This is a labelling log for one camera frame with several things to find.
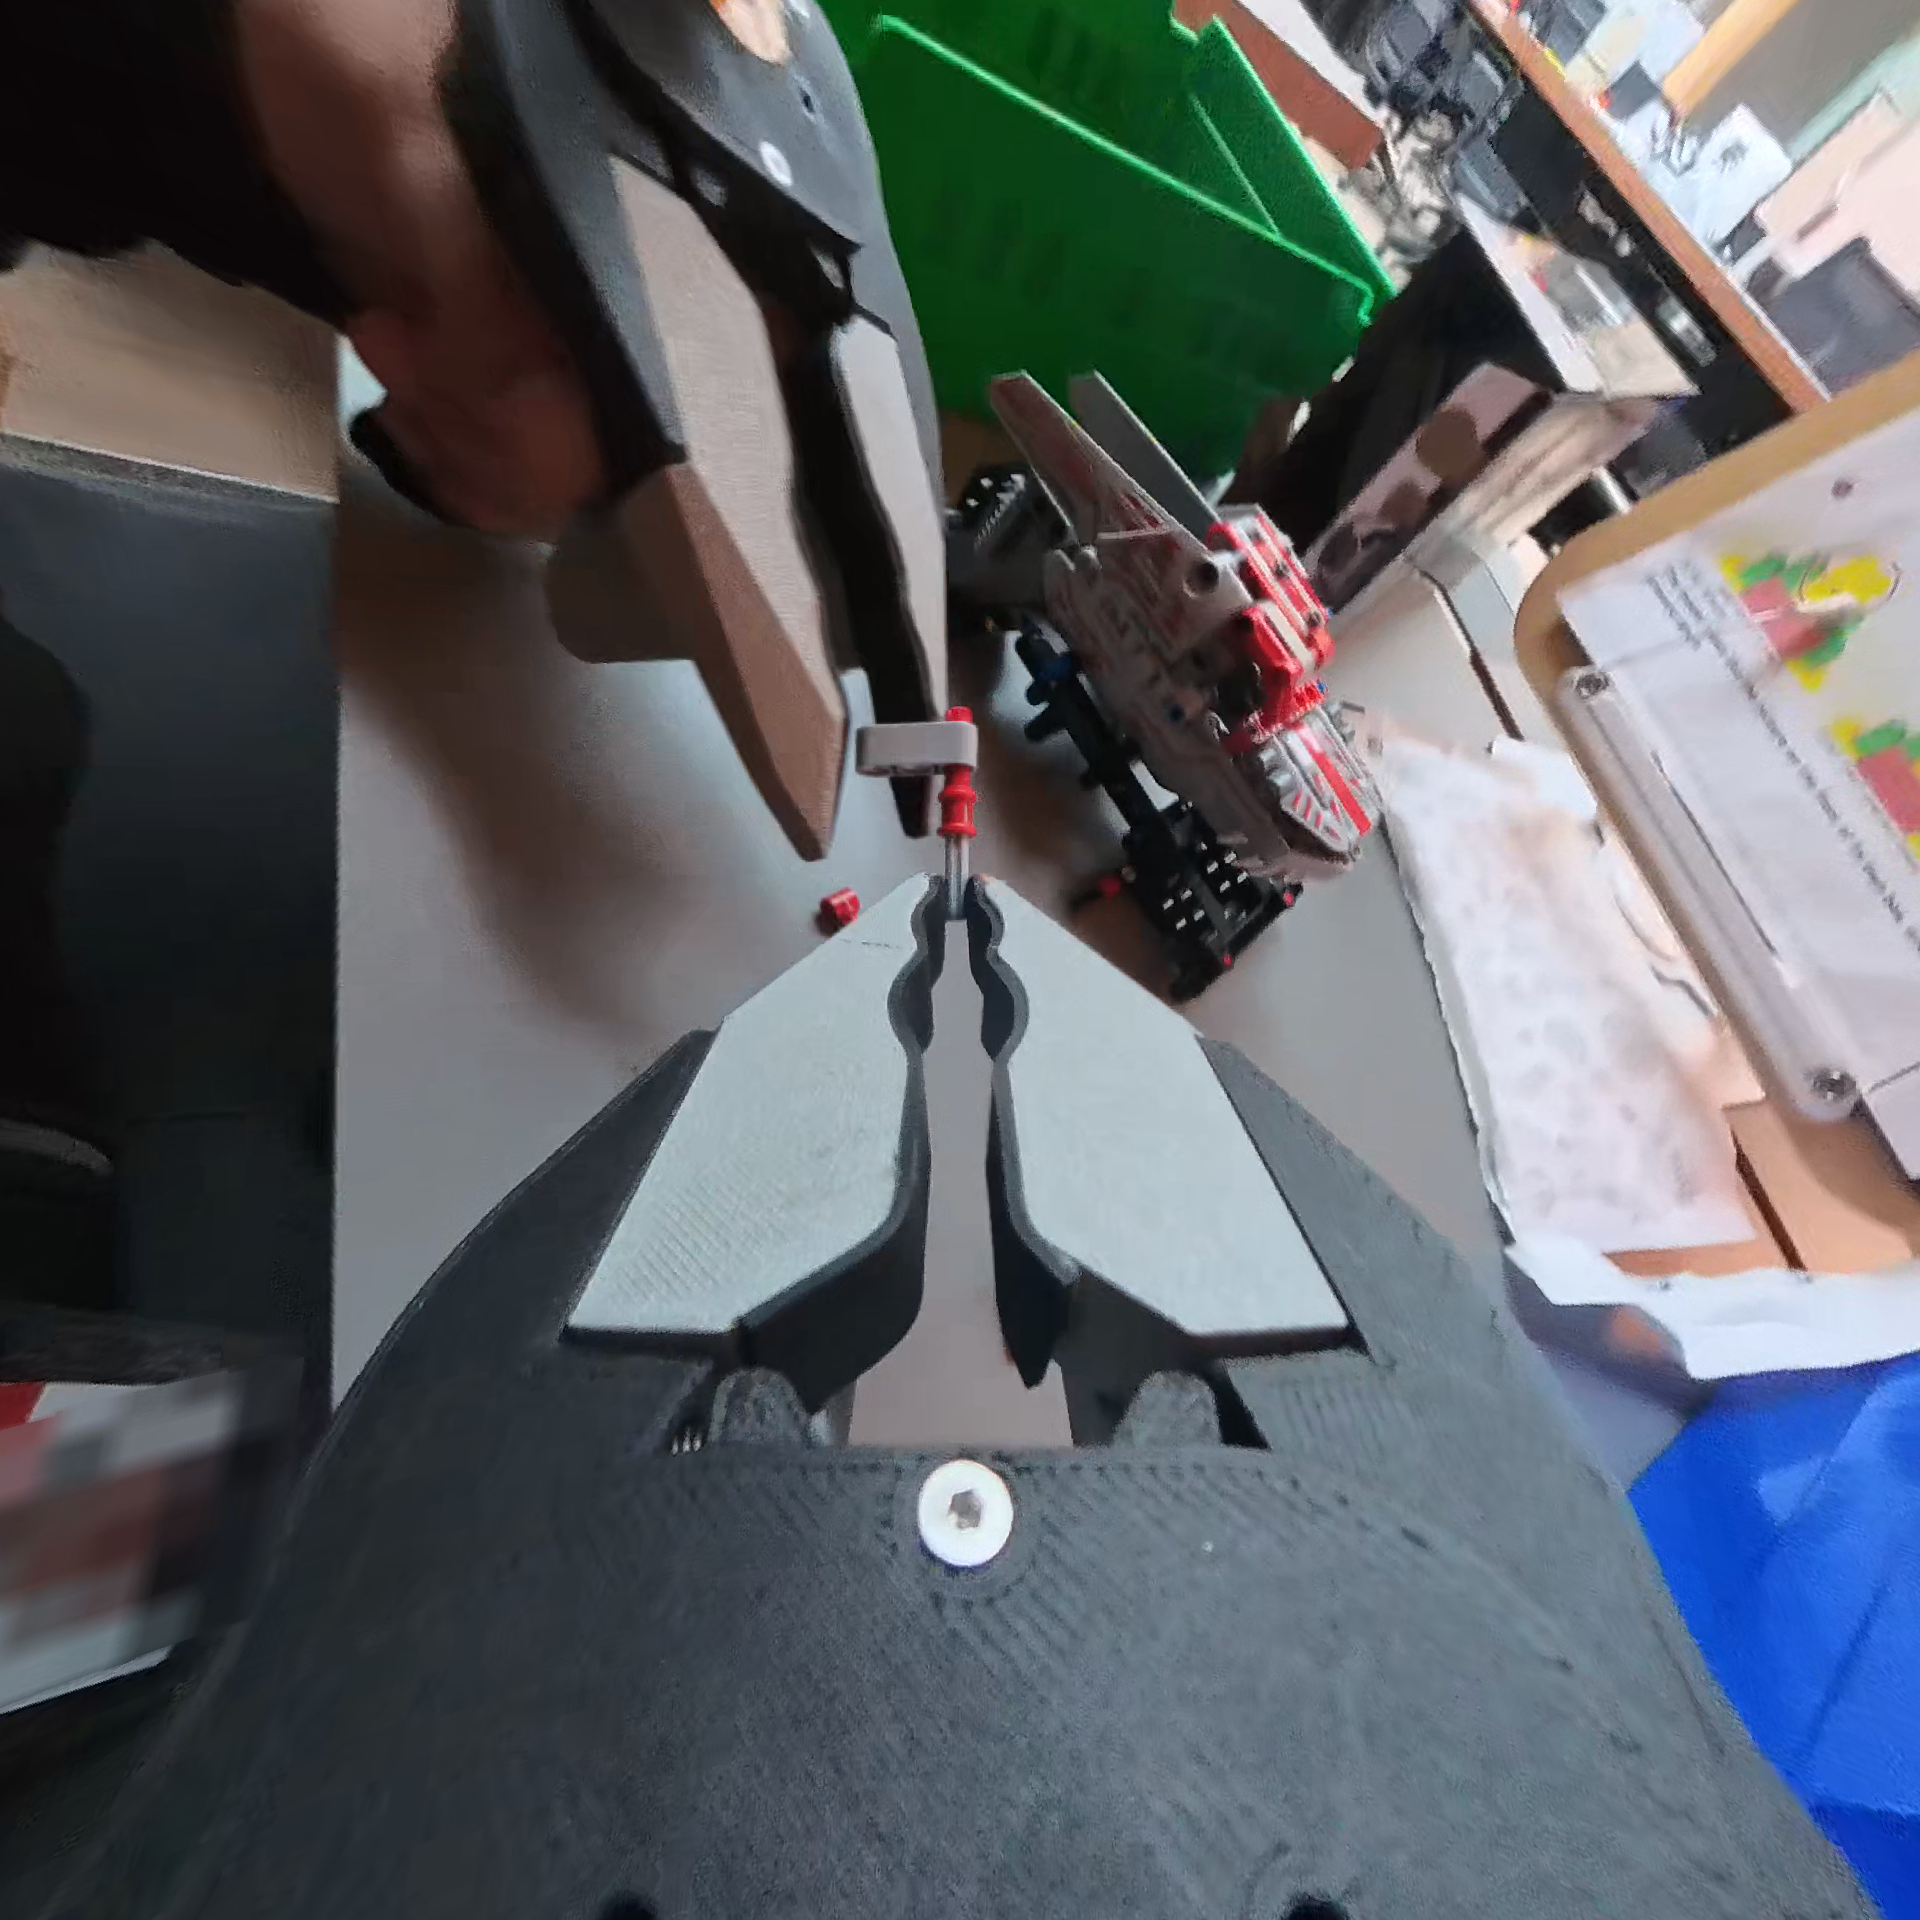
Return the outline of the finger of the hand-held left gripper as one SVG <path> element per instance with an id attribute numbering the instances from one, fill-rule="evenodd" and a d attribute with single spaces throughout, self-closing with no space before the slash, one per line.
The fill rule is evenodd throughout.
<path id="1" fill-rule="evenodd" d="M 828 339 L 830 549 L 878 725 L 949 709 L 947 506 L 901 345 L 866 315 Z M 888 780 L 906 837 L 929 837 L 936 779 Z"/>
<path id="2" fill-rule="evenodd" d="M 577 660 L 691 662 L 780 830 L 820 860 L 851 722 L 767 321 L 688 203 L 624 158 L 608 168 L 684 450 L 551 551 L 548 623 Z"/>

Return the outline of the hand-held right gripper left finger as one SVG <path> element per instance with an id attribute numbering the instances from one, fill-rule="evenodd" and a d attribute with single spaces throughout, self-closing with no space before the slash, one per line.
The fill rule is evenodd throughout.
<path id="1" fill-rule="evenodd" d="M 784 1379 L 820 1412 L 924 1294 L 942 886 L 901 883 L 709 1038 L 566 1334 Z"/>

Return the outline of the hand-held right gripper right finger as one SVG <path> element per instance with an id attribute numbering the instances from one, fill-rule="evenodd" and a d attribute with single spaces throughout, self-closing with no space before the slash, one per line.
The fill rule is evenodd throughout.
<path id="1" fill-rule="evenodd" d="M 1140 1386 L 1354 1347 L 1354 1322 L 1200 1033 L 1002 881 L 968 888 L 990 1063 L 994 1299 L 1075 1444 Z"/>

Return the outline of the small grey lego beam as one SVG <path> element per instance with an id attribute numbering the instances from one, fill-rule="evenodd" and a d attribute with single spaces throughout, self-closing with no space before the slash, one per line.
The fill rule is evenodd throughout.
<path id="1" fill-rule="evenodd" d="M 854 732 L 854 773 L 887 780 L 947 779 L 957 767 L 979 767 L 979 739 L 970 719 L 866 725 Z"/>

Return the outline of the red and white lego model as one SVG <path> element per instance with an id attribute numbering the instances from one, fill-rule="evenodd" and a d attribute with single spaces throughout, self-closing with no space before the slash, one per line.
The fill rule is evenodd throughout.
<path id="1" fill-rule="evenodd" d="M 949 509 L 950 623 L 1012 648 L 1024 737 L 1070 742 L 1118 815 L 1076 905 L 1129 897 L 1193 1002 L 1380 824 L 1332 617 L 1275 520 L 1213 504 L 1104 376 L 1060 402 L 1005 372 L 986 398 L 1014 457 Z"/>

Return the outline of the blue plastic bin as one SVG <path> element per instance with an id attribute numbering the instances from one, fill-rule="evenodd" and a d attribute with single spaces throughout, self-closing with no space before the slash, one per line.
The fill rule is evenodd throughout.
<path id="1" fill-rule="evenodd" d="M 1630 1502 L 1751 1739 L 1919 1914 L 1919 1357 L 1726 1383 Z"/>

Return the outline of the person's left hand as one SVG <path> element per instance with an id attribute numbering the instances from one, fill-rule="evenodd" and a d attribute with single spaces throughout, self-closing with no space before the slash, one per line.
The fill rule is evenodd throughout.
<path id="1" fill-rule="evenodd" d="M 477 197 L 448 122 L 448 3 L 244 3 L 263 155 L 379 382 L 373 453 L 446 520 L 554 540 L 604 487 L 585 385 Z"/>

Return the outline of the green plastic bin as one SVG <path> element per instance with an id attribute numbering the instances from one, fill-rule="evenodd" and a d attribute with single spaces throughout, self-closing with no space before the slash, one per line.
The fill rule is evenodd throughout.
<path id="1" fill-rule="evenodd" d="M 1100 372 L 1200 480 L 1397 287 L 1230 29 L 1157 3 L 827 3 L 938 405 Z"/>

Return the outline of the printed white paper bag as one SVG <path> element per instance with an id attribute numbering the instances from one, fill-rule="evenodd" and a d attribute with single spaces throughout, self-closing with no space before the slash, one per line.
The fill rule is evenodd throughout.
<path id="1" fill-rule="evenodd" d="M 1755 1241 L 1716 1022 L 1684 1015 L 1623 911 L 1570 757 L 1375 739 L 1383 826 L 1507 1236 L 1607 1256 Z"/>

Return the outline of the printed cardboard box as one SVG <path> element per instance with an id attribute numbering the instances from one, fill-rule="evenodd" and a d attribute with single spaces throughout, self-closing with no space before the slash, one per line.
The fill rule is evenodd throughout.
<path id="1" fill-rule="evenodd" d="M 1283 450 L 1245 458 L 1229 498 L 1269 515 L 1335 614 L 1419 583 L 1489 666 L 1515 656 L 1547 565 L 1538 527 L 1693 394 L 1677 374 L 1564 379 L 1482 361 L 1426 405 L 1412 372 L 1351 367 Z"/>

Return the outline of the silver sheet holder bar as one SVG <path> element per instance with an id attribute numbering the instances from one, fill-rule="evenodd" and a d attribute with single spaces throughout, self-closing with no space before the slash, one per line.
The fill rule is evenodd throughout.
<path id="1" fill-rule="evenodd" d="M 1559 676 L 1551 703 L 1573 758 L 1767 1092 L 1816 1125 L 1864 1115 L 1836 1022 L 1740 895 L 1637 730 L 1616 678 L 1574 666 Z"/>

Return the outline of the plain white paper bag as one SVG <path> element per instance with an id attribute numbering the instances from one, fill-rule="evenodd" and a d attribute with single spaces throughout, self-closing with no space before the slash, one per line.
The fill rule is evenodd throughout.
<path id="1" fill-rule="evenodd" d="M 1856 1274 L 1637 1277 L 1566 1236 L 1519 1241 L 1507 1260 L 1551 1308 L 1607 1315 L 1628 1357 L 1663 1357 L 1695 1383 L 1845 1373 L 1919 1353 L 1917 1260 Z"/>

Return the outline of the light wooden board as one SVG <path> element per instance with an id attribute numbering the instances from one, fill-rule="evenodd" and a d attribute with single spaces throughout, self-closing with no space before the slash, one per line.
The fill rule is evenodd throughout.
<path id="1" fill-rule="evenodd" d="M 1589 740 L 1569 714 L 1563 684 L 1591 666 L 1563 601 L 1598 573 L 1630 565 L 1649 549 L 1732 512 L 1746 497 L 1836 455 L 1872 428 L 1915 415 L 1919 355 L 1910 350 L 1851 391 L 1719 455 L 1707 467 L 1598 523 L 1563 549 L 1527 589 L 1515 614 L 1513 674 L 1538 714 L 1533 737 L 1566 751 L 1604 812 L 1615 798 Z M 1917 1256 L 1917 1184 L 1867 1117 L 1811 1119 L 1779 1081 L 1762 1075 L 1764 1096 L 1731 1108 L 1744 1205 L 1755 1220 L 1746 1242 L 1704 1248 L 1716 1277 L 1737 1258 L 1769 1256 L 1790 1269 L 1848 1274 L 1884 1273 Z"/>

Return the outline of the cluttered wooden desk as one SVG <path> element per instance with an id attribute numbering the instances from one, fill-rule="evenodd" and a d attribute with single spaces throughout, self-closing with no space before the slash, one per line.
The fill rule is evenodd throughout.
<path id="1" fill-rule="evenodd" d="M 1551 79 L 1554 46 L 1519 51 L 1534 18 L 1597 17 L 1598 5 L 1524 5 L 1492 27 L 1492 5 L 1308 5 L 1339 53 L 1356 57 L 1367 91 L 1420 136 L 1429 174 L 1459 212 L 1476 208 L 1604 271 L 1628 308 L 1693 380 L 1658 428 L 1674 453 L 1725 455 L 1789 420 L 1801 402 L 1861 386 L 1919 346 L 1917 294 L 1869 241 L 1853 239 L 1801 274 L 1771 261 L 1764 288 L 1738 278 L 1731 244 L 1762 244 L 1756 203 L 1726 221 L 1709 200 L 1737 164 L 1709 161 L 1709 141 L 1652 113 L 1646 157 L 1604 108 L 1579 104 Z"/>

